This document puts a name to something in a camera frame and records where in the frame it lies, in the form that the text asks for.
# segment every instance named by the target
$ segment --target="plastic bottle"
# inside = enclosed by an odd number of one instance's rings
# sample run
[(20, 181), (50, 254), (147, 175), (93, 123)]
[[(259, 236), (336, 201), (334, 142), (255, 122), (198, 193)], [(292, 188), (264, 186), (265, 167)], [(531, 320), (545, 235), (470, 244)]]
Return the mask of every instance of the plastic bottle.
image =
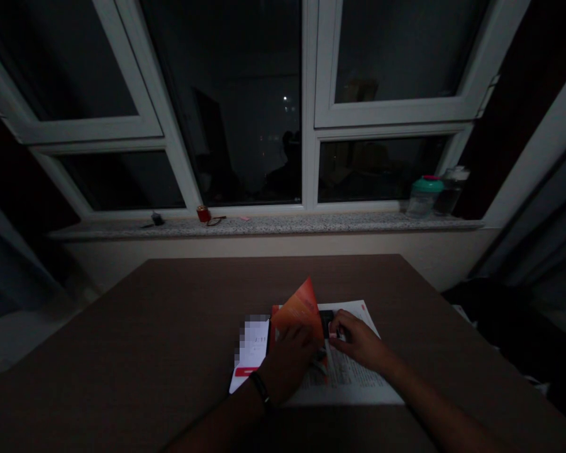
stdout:
[(453, 212), (469, 176), (470, 171), (461, 165), (447, 169), (442, 177), (445, 189), (440, 193), (436, 204), (434, 204), (434, 214), (447, 216)]
[(415, 181), (411, 186), (407, 215), (412, 218), (427, 217), (444, 188), (445, 185), (437, 176), (425, 175)]

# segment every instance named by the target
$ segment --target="window frame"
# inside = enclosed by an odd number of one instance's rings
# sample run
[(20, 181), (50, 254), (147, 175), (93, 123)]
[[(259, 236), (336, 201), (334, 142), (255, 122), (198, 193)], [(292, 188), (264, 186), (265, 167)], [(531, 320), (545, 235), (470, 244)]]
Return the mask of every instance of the window frame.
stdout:
[(320, 203), (318, 201), (318, 191), (319, 164), (321, 160), (320, 155), (322, 143), (451, 135), (452, 137), (447, 142), (436, 167), (435, 174), (437, 176), (441, 176), (447, 168), (457, 165), (473, 128), (474, 126), (472, 123), (444, 123), (435, 125), (391, 125), (361, 129), (337, 128), (318, 130), (313, 148), (314, 171), (312, 175), (312, 189), (315, 196), (314, 211), (318, 213), (333, 213), (341, 211), (399, 211), (403, 207), (404, 202), (403, 200), (382, 200)]
[[(133, 152), (135, 150), (165, 150), (180, 192), (186, 204), (184, 209), (159, 209), (166, 217), (194, 218), (195, 209), (203, 204), (191, 168), (187, 149), (169, 97), (157, 53), (148, 31), (140, 0), (113, 0), (118, 20), (127, 36), (126, 45), (133, 52), (137, 69), (163, 131), (160, 138), (126, 139), (81, 143), (53, 143), (31, 146), (30, 150), (52, 181), (74, 207), (82, 221), (148, 219), (152, 210), (94, 211), (77, 188), (63, 165), (53, 157), (81, 152)], [(369, 140), (429, 135), (453, 135), (447, 143), (436, 173), (456, 165), (474, 127), (473, 122), (438, 122), (418, 124), (388, 124), (368, 127), (350, 125), (336, 128), (316, 127), (316, 96), (318, 93), (318, 26), (319, 0), (302, 0), (302, 202), (299, 204), (270, 204), (210, 208), (213, 216), (260, 216), (301, 213), (332, 213), (352, 211), (396, 211), (403, 201), (347, 201), (318, 202), (319, 156), (321, 142), (342, 140)]]
[(19, 143), (30, 145), (163, 136), (114, 1), (92, 2), (138, 114), (40, 121), (0, 62), (0, 117)]
[[(143, 140), (118, 140), (116, 142), (87, 142), (87, 143), (69, 143), (57, 145), (35, 145), (30, 147), (32, 155), (40, 163), (49, 178), (59, 188), (63, 196), (73, 207), (75, 213), (78, 214), (82, 221), (84, 220), (125, 220), (135, 218), (149, 219), (153, 210), (117, 210), (117, 211), (95, 211), (86, 197), (82, 194), (77, 184), (67, 172), (63, 164), (55, 157), (62, 155), (79, 155), (79, 154), (105, 154), (118, 152), (142, 152), (142, 151), (165, 151), (166, 156), (172, 167), (172, 172), (176, 181), (179, 183), (180, 193), (185, 200), (184, 193), (180, 184), (180, 173), (174, 170), (172, 165), (171, 148), (168, 148), (167, 142), (163, 138), (148, 138)], [(166, 208), (158, 209), (159, 212), (169, 216), (191, 216), (194, 212), (188, 208)]]
[(315, 127), (473, 120), (489, 97), (488, 88), (529, 3), (491, 0), (456, 96), (336, 104), (343, 0), (319, 1)]

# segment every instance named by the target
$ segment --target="teal bottle cap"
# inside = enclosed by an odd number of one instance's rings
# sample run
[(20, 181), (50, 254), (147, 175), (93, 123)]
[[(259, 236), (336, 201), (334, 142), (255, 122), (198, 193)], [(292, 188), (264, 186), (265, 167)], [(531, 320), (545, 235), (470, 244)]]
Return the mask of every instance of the teal bottle cap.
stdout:
[(444, 183), (438, 176), (424, 175), (413, 183), (413, 190), (417, 192), (440, 193), (445, 189)]

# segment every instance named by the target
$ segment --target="window pane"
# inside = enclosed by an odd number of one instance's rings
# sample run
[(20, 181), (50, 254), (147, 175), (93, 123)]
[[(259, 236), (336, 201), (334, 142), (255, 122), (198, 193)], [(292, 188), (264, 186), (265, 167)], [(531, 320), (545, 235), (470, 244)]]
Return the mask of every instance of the window pane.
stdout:
[(299, 0), (141, 3), (203, 201), (299, 203)]
[(137, 115), (91, 0), (0, 0), (0, 61), (40, 121)]
[(95, 211), (184, 208), (165, 151), (56, 157)]
[(433, 174), (448, 136), (324, 142), (319, 203), (408, 199), (411, 185)]
[(454, 96), (488, 0), (352, 0), (335, 102)]

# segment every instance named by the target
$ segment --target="table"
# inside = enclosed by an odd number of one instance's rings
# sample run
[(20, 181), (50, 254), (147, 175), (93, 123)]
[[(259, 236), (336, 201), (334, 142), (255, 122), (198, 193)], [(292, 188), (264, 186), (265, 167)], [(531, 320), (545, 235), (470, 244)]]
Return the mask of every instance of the table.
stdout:
[[(399, 255), (149, 260), (0, 376), (0, 451), (158, 451), (222, 400), (245, 315), (310, 275), (320, 303), (364, 299), (382, 339), (524, 451), (566, 419)], [(405, 406), (286, 409), (258, 450), (436, 451)]]

